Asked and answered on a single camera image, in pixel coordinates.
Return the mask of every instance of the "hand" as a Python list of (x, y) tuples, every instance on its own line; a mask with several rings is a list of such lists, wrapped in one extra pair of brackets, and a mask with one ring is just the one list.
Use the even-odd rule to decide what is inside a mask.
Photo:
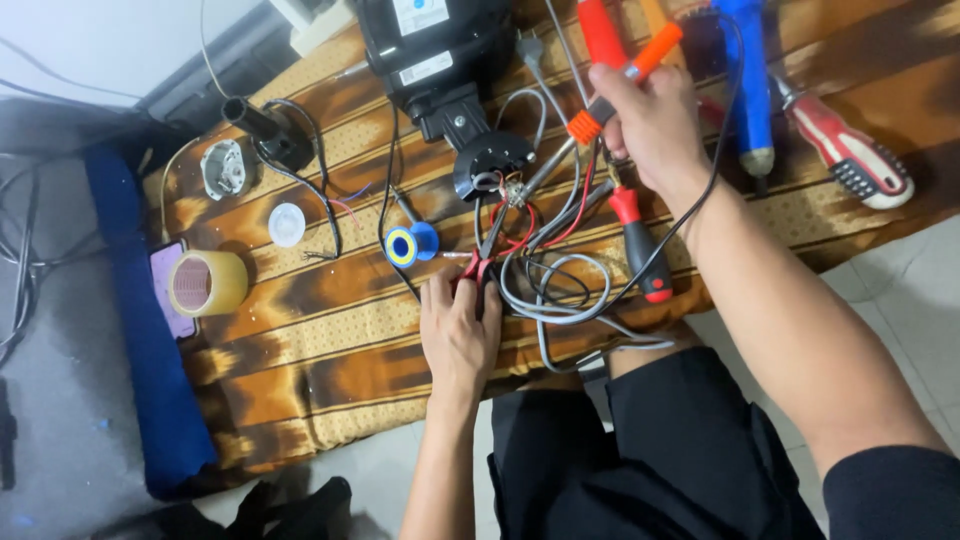
[(500, 348), (503, 320), (496, 283), (487, 283), (481, 322), (476, 283), (460, 280), (456, 293), (451, 290), (459, 273), (456, 266), (446, 266), (420, 288), (420, 339), (433, 375), (431, 401), (445, 405), (480, 401)]
[(589, 76), (597, 93), (618, 112), (604, 130), (613, 156), (633, 158), (640, 180), (663, 197), (671, 211), (699, 196), (710, 164), (690, 74), (661, 66), (644, 89), (604, 64), (594, 65)]

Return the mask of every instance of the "packing tape roll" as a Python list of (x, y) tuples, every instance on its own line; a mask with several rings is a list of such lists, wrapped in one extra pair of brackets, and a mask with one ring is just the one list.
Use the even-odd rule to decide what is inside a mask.
[(233, 253), (188, 250), (174, 263), (167, 288), (181, 315), (231, 313), (247, 296), (247, 267)]

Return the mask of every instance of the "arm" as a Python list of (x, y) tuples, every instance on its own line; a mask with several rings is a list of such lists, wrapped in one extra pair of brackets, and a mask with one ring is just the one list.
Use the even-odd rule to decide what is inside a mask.
[(484, 383), (500, 346), (500, 298), (494, 283), (484, 291), (477, 321), (476, 285), (450, 282), (447, 266), (420, 290), (420, 338), (433, 376), (426, 425), (400, 540), (473, 538), (473, 424)]
[[(603, 68), (590, 72), (620, 113), (607, 141), (675, 216), (703, 192), (709, 163), (693, 83), (661, 68), (646, 91)], [(737, 349), (764, 391), (797, 425), (821, 476), (844, 457), (885, 445), (949, 452), (900, 370), (857, 314), (718, 182), (681, 235)]]

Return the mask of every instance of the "black shorts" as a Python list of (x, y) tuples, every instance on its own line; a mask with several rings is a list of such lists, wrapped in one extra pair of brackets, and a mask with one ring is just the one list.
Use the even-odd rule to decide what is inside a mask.
[(766, 414), (717, 354), (675, 353), (583, 392), (493, 400), (503, 538), (823, 538)]

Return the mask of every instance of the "solder wire spool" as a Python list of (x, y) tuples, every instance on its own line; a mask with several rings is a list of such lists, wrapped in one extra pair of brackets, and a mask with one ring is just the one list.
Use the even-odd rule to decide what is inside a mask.
[(387, 231), (384, 241), (387, 248), (387, 259), (397, 268), (407, 268), (415, 260), (429, 260), (437, 255), (440, 249), (440, 237), (428, 223), (418, 221), (409, 229), (393, 227)]
[(188, 250), (174, 263), (167, 289), (181, 315), (231, 313), (247, 296), (247, 267), (233, 253)]

